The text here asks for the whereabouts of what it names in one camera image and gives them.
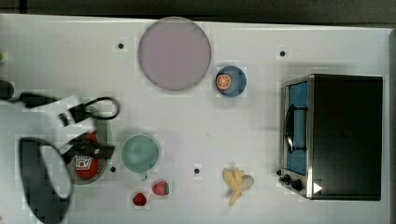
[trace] small bowl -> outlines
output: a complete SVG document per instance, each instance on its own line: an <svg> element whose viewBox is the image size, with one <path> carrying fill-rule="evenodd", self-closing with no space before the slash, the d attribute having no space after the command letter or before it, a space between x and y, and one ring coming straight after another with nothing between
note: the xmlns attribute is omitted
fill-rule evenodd
<svg viewBox="0 0 396 224"><path fill-rule="evenodd" d="M225 90L224 88L218 87L217 82L219 77L229 77L231 79L230 87ZM227 97L235 97L244 92L247 86L247 77L240 68L235 66L226 66L223 67L216 75L215 86L216 90L218 90L220 94Z"/></svg>

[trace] red fruit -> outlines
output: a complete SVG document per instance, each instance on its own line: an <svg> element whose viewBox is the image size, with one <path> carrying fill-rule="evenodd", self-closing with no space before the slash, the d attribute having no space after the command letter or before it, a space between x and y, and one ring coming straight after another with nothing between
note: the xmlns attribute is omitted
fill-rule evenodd
<svg viewBox="0 0 396 224"><path fill-rule="evenodd" d="M148 200L146 199L145 195L142 193L137 193L134 196L133 203L136 206L144 206Z"/></svg>
<svg viewBox="0 0 396 224"><path fill-rule="evenodd" d="M168 195L169 194L169 186L165 181L155 184L152 187L152 192L157 195Z"/></svg>

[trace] black cable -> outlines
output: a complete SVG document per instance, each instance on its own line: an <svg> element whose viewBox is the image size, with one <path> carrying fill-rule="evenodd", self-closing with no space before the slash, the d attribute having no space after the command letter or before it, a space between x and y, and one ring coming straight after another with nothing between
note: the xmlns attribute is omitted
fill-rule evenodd
<svg viewBox="0 0 396 224"><path fill-rule="evenodd" d="M112 97L106 97L106 96L105 97L99 97L99 98L97 98L95 100L92 100L92 101L88 102L87 104L84 104L84 107L88 106L88 105L93 105L93 104L98 103L99 101L105 101L105 100L113 102L113 104L117 108L117 112L114 115L110 116L110 117L97 117L95 115L92 115L92 117L95 118L95 119L114 119L120 113L120 103L117 100L115 100L114 98L112 98Z"/></svg>

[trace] white table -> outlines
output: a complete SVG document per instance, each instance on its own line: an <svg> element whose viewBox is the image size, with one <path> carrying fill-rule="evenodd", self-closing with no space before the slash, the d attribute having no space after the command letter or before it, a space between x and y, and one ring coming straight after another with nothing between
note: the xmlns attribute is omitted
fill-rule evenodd
<svg viewBox="0 0 396 224"><path fill-rule="evenodd" d="M117 172L76 186L67 223L389 223L389 30L197 22L212 45L210 69L195 88L167 92L150 83L137 62L138 42L153 22L0 15L0 49L8 56L0 78L17 93L114 96L122 105L111 122ZM213 87L227 64L247 74L246 92L233 99ZM312 73L383 76L380 202L309 201L277 183L280 87ZM121 144L138 133L153 134L161 145L146 182L120 161ZM202 165L198 176L195 164ZM229 207L221 173L233 164L255 183ZM149 209L135 210L131 195L149 193L158 179L170 183L172 194L150 195Z"/></svg>

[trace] cup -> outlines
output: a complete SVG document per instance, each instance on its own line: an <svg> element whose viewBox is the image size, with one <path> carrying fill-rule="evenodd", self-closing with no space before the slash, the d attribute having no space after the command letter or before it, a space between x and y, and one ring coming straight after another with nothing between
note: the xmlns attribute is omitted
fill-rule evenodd
<svg viewBox="0 0 396 224"><path fill-rule="evenodd" d="M219 86L219 78L225 78L228 85ZM238 67L226 66L223 67L216 75L215 80L216 89L224 96L235 97L241 94L247 86L247 77L245 73Z"/></svg>
<svg viewBox="0 0 396 224"><path fill-rule="evenodd" d="M131 171L141 174L142 181L159 157L159 147L149 136L139 134L130 137L121 148L122 163Z"/></svg>

